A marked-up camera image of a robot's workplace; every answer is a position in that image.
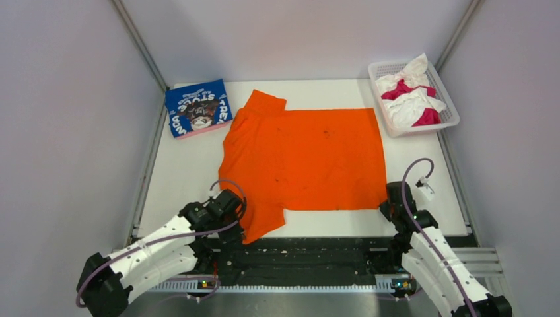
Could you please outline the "orange t-shirt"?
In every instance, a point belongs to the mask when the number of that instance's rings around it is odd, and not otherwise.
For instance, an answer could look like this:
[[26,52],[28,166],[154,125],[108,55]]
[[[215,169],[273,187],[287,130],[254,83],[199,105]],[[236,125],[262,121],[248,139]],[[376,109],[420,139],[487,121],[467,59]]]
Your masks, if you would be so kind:
[[376,209],[387,198],[382,137],[372,110],[288,110],[254,90],[223,142],[223,186],[243,190],[251,244],[285,224],[285,210]]

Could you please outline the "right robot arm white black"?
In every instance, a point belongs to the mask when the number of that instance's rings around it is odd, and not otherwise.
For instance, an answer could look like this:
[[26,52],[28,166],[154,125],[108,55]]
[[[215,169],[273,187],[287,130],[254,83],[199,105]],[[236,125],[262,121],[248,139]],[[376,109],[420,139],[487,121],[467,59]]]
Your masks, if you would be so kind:
[[435,218],[418,210],[405,182],[386,184],[380,212],[397,233],[388,247],[387,262],[396,272],[408,272],[425,291],[441,316],[512,316],[502,295],[493,295],[467,269],[449,245]]

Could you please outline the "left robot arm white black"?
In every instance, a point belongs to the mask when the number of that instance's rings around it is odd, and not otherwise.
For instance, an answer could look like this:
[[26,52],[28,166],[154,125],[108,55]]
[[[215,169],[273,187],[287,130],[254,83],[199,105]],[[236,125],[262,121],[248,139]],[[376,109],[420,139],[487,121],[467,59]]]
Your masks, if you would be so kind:
[[75,304],[92,316],[120,316],[140,295],[181,273],[205,273],[213,262],[207,237],[224,244],[242,238],[247,199],[222,190],[204,202],[187,203],[148,236],[108,255],[85,262]]

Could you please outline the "folded pink t-shirt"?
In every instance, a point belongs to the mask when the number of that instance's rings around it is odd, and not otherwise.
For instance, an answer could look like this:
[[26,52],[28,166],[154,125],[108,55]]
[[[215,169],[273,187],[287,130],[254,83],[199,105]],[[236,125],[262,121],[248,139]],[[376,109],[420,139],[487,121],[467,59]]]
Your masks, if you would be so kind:
[[206,127],[204,129],[200,129],[200,130],[197,130],[197,131],[187,132],[185,135],[179,136],[178,139],[185,139],[185,138],[193,137],[195,135],[199,135],[199,134],[202,134],[202,133],[205,133],[205,132],[215,131],[217,129],[227,127],[228,125],[230,125],[230,123],[231,123],[231,121],[223,122],[223,123],[212,125],[210,127]]

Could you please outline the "white plastic basket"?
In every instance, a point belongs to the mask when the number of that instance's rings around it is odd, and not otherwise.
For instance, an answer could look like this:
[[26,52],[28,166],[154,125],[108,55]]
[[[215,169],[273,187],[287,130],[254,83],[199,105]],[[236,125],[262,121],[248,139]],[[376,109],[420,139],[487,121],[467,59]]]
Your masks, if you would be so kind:
[[368,74],[389,136],[438,132],[459,124],[458,111],[424,53],[411,60],[371,63]]

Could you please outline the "folded blue printed t-shirt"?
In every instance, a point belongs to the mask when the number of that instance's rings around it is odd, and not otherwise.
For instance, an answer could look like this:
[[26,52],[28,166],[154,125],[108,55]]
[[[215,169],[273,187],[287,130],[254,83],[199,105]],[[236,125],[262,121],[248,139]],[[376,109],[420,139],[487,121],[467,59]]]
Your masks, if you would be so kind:
[[222,79],[174,88],[165,93],[173,138],[233,120]]

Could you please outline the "white and pink crumpled t-shirt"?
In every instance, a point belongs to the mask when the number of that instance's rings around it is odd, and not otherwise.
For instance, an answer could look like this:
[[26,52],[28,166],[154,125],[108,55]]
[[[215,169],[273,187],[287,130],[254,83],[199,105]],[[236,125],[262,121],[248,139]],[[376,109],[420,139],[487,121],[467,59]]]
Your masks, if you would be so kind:
[[447,105],[436,98],[437,90],[426,74],[425,53],[411,60],[401,71],[384,75],[375,81],[390,122],[406,129],[440,124],[439,114]]

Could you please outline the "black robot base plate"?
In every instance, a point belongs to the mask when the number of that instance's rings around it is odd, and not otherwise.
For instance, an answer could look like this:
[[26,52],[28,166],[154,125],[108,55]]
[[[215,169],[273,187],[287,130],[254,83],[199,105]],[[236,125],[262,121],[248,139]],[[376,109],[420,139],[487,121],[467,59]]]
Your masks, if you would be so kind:
[[248,245],[209,238],[212,249],[182,275],[210,275],[222,286],[373,286],[404,274],[391,238],[263,238]]

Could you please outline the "aluminium rail frame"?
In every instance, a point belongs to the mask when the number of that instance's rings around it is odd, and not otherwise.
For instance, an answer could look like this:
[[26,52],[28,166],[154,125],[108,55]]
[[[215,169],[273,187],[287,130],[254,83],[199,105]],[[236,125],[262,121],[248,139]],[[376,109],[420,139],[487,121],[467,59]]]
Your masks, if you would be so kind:
[[321,250],[315,254],[243,251],[218,275],[177,275],[152,292],[188,293],[416,293],[420,286],[405,271],[383,267],[380,250]]

